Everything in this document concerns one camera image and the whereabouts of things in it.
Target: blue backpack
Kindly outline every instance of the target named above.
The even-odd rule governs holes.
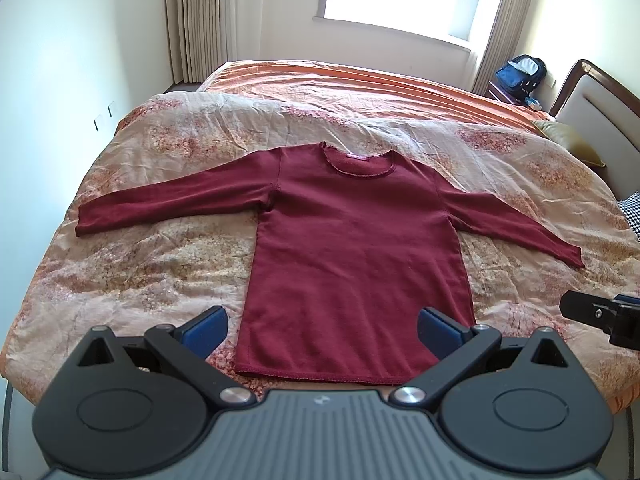
[[[528,97],[545,76],[545,62],[539,57],[531,57],[527,54],[514,57],[495,73],[498,84],[521,101]]]

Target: sheer white curtain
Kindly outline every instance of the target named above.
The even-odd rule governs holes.
[[[174,82],[203,82],[237,59],[236,0],[166,0]]]
[[[466,86],[473,93],[483,95],[495,71],[513,57],[530,1],[499,0],[493,25],[490,28],[484,28],[489,33],[479,32],[474,38],[472,29],[469,40],[474,51],[466,71],[468,74]]]

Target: black and white checkered fabric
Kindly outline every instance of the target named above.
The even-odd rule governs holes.
[[[618,202],[620,209],[626,216],[631,228],[636,232],[636,236],[640,239],[640,191],[636,191],[626,200]]]

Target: maroon long-sleeve shirt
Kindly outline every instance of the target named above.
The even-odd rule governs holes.
[[[418,311],[474,323],[456,230],[584,266],[580,248],[494,195],[460,191],[394,151],[357,156],[325,143],[109,193],[80,206],[76,234],[248,208],[259,214],[238,372],[399,384],[433,365]]]

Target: shirt sleeve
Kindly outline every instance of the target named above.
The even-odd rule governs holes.
[[[433,172],[434,184],[450,222],[459,231],[498,238],[554,256],[582,269],[580,247],[568,244],[535,220],[490,193],[467,193]]]
[[[280,149],[276,148],[175,180],[115,191],[79,207],[76,235],[265,207],[279,173]]]

